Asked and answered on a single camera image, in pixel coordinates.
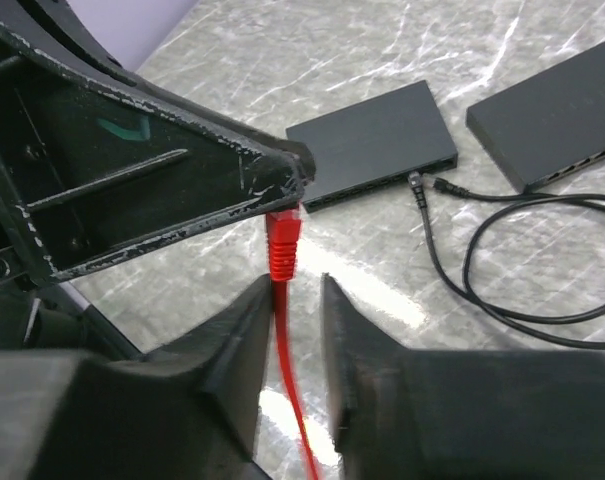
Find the black box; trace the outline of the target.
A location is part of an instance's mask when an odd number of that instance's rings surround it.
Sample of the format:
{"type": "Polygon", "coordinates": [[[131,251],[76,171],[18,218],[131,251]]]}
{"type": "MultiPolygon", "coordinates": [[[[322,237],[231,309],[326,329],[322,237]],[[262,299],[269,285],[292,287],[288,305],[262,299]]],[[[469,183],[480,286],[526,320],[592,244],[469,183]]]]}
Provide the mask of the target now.
{"type": "Polygon", "coordinates": [[[458,163],[458,149],[426,81],[286,129],[311,151],[315,180],[305,188],[308,212],[458,163]]]}

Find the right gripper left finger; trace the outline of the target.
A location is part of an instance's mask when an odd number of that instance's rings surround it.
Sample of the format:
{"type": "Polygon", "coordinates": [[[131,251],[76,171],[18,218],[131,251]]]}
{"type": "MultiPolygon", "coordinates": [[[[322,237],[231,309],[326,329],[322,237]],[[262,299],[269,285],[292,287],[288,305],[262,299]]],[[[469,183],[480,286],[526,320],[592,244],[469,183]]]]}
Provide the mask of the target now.
{"type": "Polygon", "coordinates": [[[258,277],[131,360],[0,349],[0,479],[262,479],[254,459],[271,325],[258,277]]]}

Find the black network switch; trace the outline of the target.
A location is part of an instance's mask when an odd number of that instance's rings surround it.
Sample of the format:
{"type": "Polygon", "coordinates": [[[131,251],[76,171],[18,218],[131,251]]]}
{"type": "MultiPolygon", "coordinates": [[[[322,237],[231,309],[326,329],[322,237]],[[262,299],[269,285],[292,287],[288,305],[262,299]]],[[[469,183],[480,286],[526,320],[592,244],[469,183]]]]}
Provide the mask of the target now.
{"type": "Polygon", "coordinates": [[[605,41],[467,109],[466,125],[519,193],[605,158],[605,41]]]}

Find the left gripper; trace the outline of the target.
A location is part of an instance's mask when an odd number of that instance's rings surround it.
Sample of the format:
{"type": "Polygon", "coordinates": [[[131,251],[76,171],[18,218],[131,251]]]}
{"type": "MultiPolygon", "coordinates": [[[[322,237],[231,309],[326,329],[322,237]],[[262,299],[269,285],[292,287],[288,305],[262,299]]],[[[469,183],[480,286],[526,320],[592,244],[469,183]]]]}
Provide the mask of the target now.
{"type": "Polygon", "coordinates": [[[111,199],[147,176],[147,125],[71,121],[49,127],[31,112],[21,87],[57,86],[60,75],[0,39],[0,349],[86,349],[112,360],[140,351],[72,284],[101,268],[106,247],[88,235],[73,204],[111,199]]]}

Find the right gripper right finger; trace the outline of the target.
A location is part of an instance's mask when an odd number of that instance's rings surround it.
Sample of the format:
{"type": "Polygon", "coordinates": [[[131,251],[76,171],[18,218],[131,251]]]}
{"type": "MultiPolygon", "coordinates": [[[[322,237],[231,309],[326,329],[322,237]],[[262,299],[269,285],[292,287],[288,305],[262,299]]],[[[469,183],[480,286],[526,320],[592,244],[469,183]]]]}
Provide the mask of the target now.
{"type": "Polygon", "coordinates": [[[605,479],[605,354],[425,350],[322,278],[334,446],[346,479],[605,479]]]}

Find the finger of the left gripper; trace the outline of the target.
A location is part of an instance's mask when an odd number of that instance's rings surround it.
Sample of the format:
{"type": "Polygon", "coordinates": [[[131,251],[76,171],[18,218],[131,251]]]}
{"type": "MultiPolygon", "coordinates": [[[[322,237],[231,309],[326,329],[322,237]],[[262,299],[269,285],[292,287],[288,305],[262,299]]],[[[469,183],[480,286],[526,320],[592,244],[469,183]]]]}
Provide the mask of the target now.
{"type": "Polygon", "coordinates": [[[71,12],[0,12],[0,284],[82,277],[295,206],[284,140],[123,68],[71,12]]]}

